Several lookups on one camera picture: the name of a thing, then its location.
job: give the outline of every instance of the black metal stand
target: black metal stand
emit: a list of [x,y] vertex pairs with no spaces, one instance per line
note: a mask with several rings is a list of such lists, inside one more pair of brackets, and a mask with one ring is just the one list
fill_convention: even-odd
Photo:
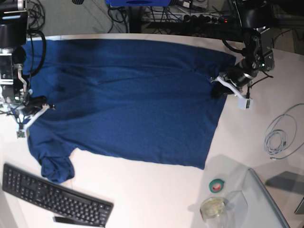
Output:
[[142,32],[142,17],[146,7],[126,7],[129,16],[130,33]]

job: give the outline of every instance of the blue box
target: blue box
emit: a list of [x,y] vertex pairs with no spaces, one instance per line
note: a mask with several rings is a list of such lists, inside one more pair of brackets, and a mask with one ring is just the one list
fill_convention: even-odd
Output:
[[168,6],[171,0],[106,0],[113,7],[120,6]]

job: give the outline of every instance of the black keyboard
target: black keyboard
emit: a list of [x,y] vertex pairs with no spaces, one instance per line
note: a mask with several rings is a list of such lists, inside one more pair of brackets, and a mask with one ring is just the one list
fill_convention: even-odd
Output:
[[113,204],[55,185],[11,165],[3,169],[3,191],[79,224],[105,227]]

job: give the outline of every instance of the blue t-shirt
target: blue t-shirt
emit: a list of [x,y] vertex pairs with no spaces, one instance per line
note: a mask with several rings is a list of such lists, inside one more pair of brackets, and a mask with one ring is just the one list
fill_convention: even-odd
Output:
[[[41,41],[34,41],[35,66]],[[125,159],[203,169],[225,99],[210,97],[212,76],[234,65],[226,53],[145,40],[47,42],[32,78],[48,110],[31,127],[28,146],[54,183],[74,176],[78,147]],[[31,65],[25,46],[25,73]]]

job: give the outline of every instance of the wire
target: wire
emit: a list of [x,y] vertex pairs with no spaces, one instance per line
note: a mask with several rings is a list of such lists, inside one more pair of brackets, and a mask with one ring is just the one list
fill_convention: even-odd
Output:
[[183,22],[180,18],[178,18],[176,15],[174,15],[174,14],[170,11],[169,8],[168,8],[168,12],[169,12],[173,17],[175,17],[177,20]]
[[233,51],[233,52],[236,52],[236,53],[239,53],[239,54],[242,54],[244,55],[245,54],[245,49],[243,50],[238,50],[238,49],[235,49],[233,48],[226,40],[222,39],[222,42],[224,43],[224,45],[230,50],[230,51]]
[[33,77],[36,74],[39,73],[40,69],[42,68],[45,58],[46,58],[46,53],[47,53],[47,41],[46,41],[46,37],[44,36],[44,34],[41,31],[38,30],[28,30],[27,31],[28,34],[30,34],[30,36],[32,34],[38,34],[41,39],[42,39],[42,54],[41,54],[41,60],[40,63],[38,65],[38,67],[31,73],[31,75],[24,75],[24,77],[29,78],[30,76]]
[[290,32],[290,31],[294,31],[294,32],[296,33],[296,36],[297,36],[297,38],[298,38],[299,41],[304,40],[304,34],[302,35],[302,38],[301,38],[301,37],[299,36],[298,31],[297,31],[296,29],[291,28],[291,29],[289,29],[289,30],[286,30],[286,31],[284,31],[284,32],[281,32],[279,35],[277,35],[277,36],[273,39],[273,47],[275,47],[276,40],[277,40],[280,36],[284,35],[284,34],[287,33],[287,32]]
[[31,30],[42,30],[46,23],[46,11],[41,4],[40,0],[35,0],[30,2],[30,7],[28,10],[28,17],[30,22],[28,27]]
[[221,16],[223,16],[224,15],[224,13],[223,12],[221,12],[221,11],[218,11],[218,9],[217,8],[215,8],[215,6],[212,6],[212,8],[219,14],[219,15],[221,15]]
[[110,33],[113,29],[113,27],[115,26],[117,29],[118,27],[114,24],[116,23],[123,23],[125,26],[125,32],[129,33],[129,27],[128,27],[128,23],[127,23],[127,13],[125,11],[124,7],[111,7],[110,5],[108,5],[108,12],[107,12],[112,24],[111,24],[111,28],[109,29],[109,31],[107,33]]
[[263,72],[263,74],[266,75],[266,77],[263,77],[262,79],[256,81],[256,82],[253,83],[252,85],[248,86],[249,88],[252,88],[255,84],[257,84],[257,83],[259,83],[259,82],[261,82],[261,81],[263,81],[263,80],[265,80],[265,79],[267,79],[267,78],[274,78],[273,76],[267,74],[265,71],[262,71],[262,72]]
[[29,33],[29,37],[30,37],[30,43],[31,43],[31,46],[32,46],[32,64],[30,66],[30,71],[29,71],[29,80],[28,80],[28,91],[27,93],[29,92],[29,89],[30,89],[30,83],[31,83],[31,80],[32,80],[32,72],[33,72],[33,66],[34,66],[34,55],[35,55],[35,52],[34,52],[34,44],[33,44],[33,38],[32,38],[32,34]]
[[[264,149],[265,151],[269,154],[269,155],[278,155],[279,153],[287,150],[294,142],[295,140],[295,137],[296,137],[296,133],[297,133],[297,122],[296,122],[296,119],[287,114],[288,112],[290,112],[292,109],[300,106],[300,105],[304,105],[302,103],[300,104],[296,104],[294,106],[292,106],[291,108],[287,109],[286,112],[284,112],[282,115],[279,115],[276,119],[274,119],[271,124],[267,127],[266,129],[266,136],[265,136],[265,139],[264,139]],[[288,137],[287,137],[287,133],[284,131],[284,130],[281,130],[281,129],[275,129],[275,127],[279,124],[279,122],[284,118],[284,117],[290,117],[294,124],[295,124],[295,131],[294,131],[294,137],[291,141],[291,143],[288,143]],[[271,141],[272,139],[275,137],[275,136],[279,136],[279,139],[280,139],[280,143],[277,147],[275,147]],[[289,157],[290,155],[294,154],[295,152],[297,152],[302,146],[304,145],[304,143],[302,143],[299,147],[297,147],[293,152],[291,152],[290,154],[284,156],[284,157],[281,157],[281,158],[275,158],[275,157],[270,157],[270,159],[272,160],[281,160],[281,159],[284,159],[284,158],[287,158]]]
[[[153,10],[153,7],[152,7],[152,6],[150,7],[150,10],[151,10],[151,13],[152,13],[152,17],[153,17],[154,22],[156,22],[155,16],[154,16],[154,12],[153,12],[154,10]],[[156,30],[158,30],[157,33],[162,33],[162,31],[161,31],[159,28],[157,28]]]

